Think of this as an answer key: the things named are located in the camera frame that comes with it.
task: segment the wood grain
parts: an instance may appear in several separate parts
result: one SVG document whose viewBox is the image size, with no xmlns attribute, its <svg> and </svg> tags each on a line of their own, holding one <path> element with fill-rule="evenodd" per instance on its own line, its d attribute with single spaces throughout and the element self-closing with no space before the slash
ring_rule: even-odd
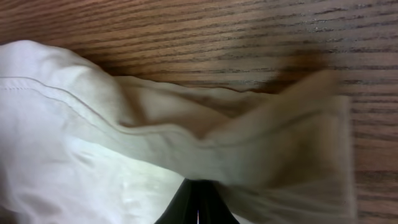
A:
<svg viewBox="0 0 398 224">
<path fill-rule="evenodd" d="M 398 0 L 0 0 L 0 42 L 20 39 L 186 86 L 277 93 L 334 70 L 361 223 L 398 223 Z"/>
</svg>

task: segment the garment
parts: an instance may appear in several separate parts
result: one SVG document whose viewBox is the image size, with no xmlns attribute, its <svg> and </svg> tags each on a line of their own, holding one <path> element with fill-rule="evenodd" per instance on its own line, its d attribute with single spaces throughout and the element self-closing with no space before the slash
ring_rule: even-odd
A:
<svg viewBox="0 0 398 224">
<path fill-rule="evenodd" d="M 0 46 L 0 207 L 23 224 L 154 223 L 186 177 L 214 180 L 241 223 L 352 223 L 334 86 L 320 72 L 281 95 L 185 88 Z"/>
</svg>

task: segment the beige fabric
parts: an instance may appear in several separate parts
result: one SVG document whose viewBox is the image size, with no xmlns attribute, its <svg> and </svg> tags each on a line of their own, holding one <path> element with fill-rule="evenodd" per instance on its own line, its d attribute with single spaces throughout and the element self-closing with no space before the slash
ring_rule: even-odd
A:
<svg viewBox="0 0 398 224">
<path fill-rule="evenodd" d="M 320 72 L 277 96 L 185 88 L 3 45 L 0 205 L 20 223 L 154 223 L 186 177 L 217 181 L 253 223 L 353 223 L 347 99 L 334 86 Z"/>
</svg>

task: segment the fabric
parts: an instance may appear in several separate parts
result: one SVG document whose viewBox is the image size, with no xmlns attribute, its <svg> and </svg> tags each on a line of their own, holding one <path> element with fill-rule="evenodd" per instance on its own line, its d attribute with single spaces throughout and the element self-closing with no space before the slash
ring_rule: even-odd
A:
<svg viewBox="0 0 398 224">
<path fill-rule="evenodd" d="M 184 177 L 241 223 L 353 223 L 348 100 L 111 77 L 73 52 L 0 46 L 0 207 L 18 223 L 154 223 Z"/>
</svg>

